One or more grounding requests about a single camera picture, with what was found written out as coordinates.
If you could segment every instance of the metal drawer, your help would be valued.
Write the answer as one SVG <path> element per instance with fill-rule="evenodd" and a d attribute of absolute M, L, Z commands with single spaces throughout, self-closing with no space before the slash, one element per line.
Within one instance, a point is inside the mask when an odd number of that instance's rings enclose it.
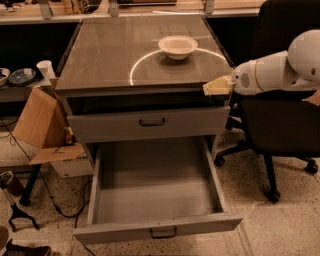
<path fill-rule="evenodd" d="M 204 137 L 99 145 L 84 244 L 234 230 Z"/>
<path fill-rule="evenodd" d="M 206 107 L 71 115 L 68 121 L 81 143 L 221 134 L 229 107 Z"/>

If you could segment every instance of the white bowl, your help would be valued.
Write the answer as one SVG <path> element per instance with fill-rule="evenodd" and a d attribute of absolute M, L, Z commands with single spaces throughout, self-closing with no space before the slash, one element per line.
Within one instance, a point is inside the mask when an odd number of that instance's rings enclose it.
<path fill-rule="evenodd" d="M 197 49 L 198 43 L 188 36 L 167 36 L 158 43 L 160 49 L 174 60 L 183 60 Z"/>
<path fill-rule="evenodd" d="M 9 75 L 10 75 L 9 69 L 0 68 L 0 86 L 3 86 L 7 83 Z"/>

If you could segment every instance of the white cup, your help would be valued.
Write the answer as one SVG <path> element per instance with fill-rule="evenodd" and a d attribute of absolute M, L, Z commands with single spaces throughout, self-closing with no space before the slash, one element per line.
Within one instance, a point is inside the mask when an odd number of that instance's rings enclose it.
<path fill-rule="evenodd" d="M 37 63 L 37 68 L 40 70 L 41 74 L 43 75 L 44 79 L 50 80 L 56 78 L 52 63 L 50 60 L 43 60 Z"/>

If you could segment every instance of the desk leg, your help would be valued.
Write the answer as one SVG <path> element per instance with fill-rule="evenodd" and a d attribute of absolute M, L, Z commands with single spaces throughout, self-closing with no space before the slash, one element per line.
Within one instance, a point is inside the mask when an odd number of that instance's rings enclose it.
<path fill-rule="evenodd" d="M 24 206 L 29 206 L 31 201 L 29 199 L 31 191 L 33 189 L 33 185 L 38 177 L 39 171 L 41 168 L 41 164 L 33 166 L 33 170 L 29 176 L 28 183 L 23 191 L 23 194 L 19 200 L 20 204 Z"/>

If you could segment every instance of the office chair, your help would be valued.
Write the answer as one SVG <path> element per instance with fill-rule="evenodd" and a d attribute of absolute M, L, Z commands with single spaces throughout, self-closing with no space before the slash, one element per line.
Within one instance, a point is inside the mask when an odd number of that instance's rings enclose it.
<path fill-rule="evenodd" d="M 292 40 L 310 29 L 320 28 L 320 1 L 267 0 L 260 8 L 249 59 L 287 50 Z M 307 161 L 306 171 L 318 171 L 320 156 L 320 107 L 302 101 L 311 92 L 264 92 L 255 96 L 232 95 L 227 129 L 240 128 L 246 140 L 217 153 L 214 163 L 221 167 L 224 156 L 252 149 L 264 157 L 270 191 L 267 197 L 278 202 L 272 156 L 297 157 Z M 240 117 L 240 122 L 233 117 Z"/>

